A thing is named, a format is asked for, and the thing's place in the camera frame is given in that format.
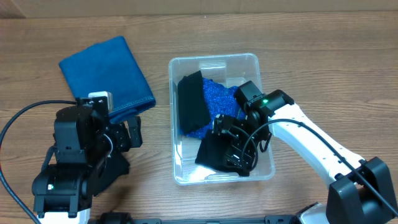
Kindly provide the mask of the black cloth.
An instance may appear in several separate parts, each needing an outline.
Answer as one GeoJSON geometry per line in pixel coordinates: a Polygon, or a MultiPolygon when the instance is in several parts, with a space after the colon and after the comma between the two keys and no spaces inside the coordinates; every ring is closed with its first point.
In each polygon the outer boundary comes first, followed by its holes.
{"type": "Polygon", "coordinates": [[[236,172],[233,168],[225,167],[224,155],[230,146],[228,138],[221,137],[208,130],[197,153],[195,163],[221,172],[236,172]]]}
{"type": "Polygon", "coordinates": [[[210,123],[201,71],[184,76],[177,85],[177,93],[180,129],[183,134],[204,128],[210,123]]]}

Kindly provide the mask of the blue sparkly cloth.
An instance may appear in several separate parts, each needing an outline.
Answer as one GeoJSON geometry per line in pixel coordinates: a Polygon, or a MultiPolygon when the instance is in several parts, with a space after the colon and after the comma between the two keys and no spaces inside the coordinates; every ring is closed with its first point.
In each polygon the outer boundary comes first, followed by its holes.
{"type": "Polygon", "coordinates": [[[237,86],[226,88],[219,83],[215,83],[213,80],[203,78],[204,97],[210,112],[211,121],[204,128],[189,134],[183,134],[181,130],[180,133],[191,138],[203,139],[206,132],[213,129],[213,121],[219,114],[226,114],[238,119],[244,119],[246,114],[234,99],[234,94],[237,90],[237,86]]]}

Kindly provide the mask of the clear plastic container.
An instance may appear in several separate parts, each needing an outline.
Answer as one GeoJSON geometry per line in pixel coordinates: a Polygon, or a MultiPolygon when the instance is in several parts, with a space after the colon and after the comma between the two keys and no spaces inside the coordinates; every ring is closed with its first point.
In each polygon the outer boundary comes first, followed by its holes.
{"type": "Polygon", "coordinates": [[[202,77],[213,80],[226,88],[252,81],[258,89],[262,89],[258,57],[252,53],[176,57],[170,61],[170,128],[173,175],[176,183],[192,185],[271,179],[275,174],[275,165],[270,146],[266,152],[259,153],[257,166],[248,177],[240,177],[233,172],[212,170],[195,163],[201,140],[186,137],[181,133],[177,85],[184,76],[197,71],[201,71],[202,77]]]}

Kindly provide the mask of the blue denim cloth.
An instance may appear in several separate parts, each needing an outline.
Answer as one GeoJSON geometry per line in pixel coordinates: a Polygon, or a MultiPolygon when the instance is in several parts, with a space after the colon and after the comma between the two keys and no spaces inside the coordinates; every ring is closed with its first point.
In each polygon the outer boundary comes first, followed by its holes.
{"type": "Polygon", "coordinates": [[[107,91],[113,96],[112,123],[155,106],[151,88],[123,36],[97,43],[59,62],[75,98],[107,91]]]}

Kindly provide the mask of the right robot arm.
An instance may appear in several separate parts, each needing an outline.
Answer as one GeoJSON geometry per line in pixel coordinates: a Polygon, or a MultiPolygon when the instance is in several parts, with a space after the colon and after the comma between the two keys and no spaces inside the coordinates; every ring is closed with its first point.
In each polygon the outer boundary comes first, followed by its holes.
{"type": "Polygon", "coordinates": [[[213,134],[229,140],[224,166],[249,172],[259,158],[257,145],[277,137],[328,188],[326,204],[313,203],[295,215],[268,215],[265,223],[387,223],[397,217],[391,173],[380,158],[366,160],[336,142],[282,90],[265,94],[246,82],[234,98],[246,119],[219,114],[213,122],[213,134]]]}

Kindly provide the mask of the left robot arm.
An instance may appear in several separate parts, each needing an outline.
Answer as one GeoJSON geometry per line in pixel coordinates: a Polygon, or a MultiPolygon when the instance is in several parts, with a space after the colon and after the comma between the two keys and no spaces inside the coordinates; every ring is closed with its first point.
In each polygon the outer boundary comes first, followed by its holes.
{"type": "Polygon", "coordinates": [[[129,173],[124,152],[141,147],[141,119],[112,124],[107,107],[71,106],[54,122],[56,162],[34,179],[34,212],[41,223],[88,223],[93,197],[129,173]]]}

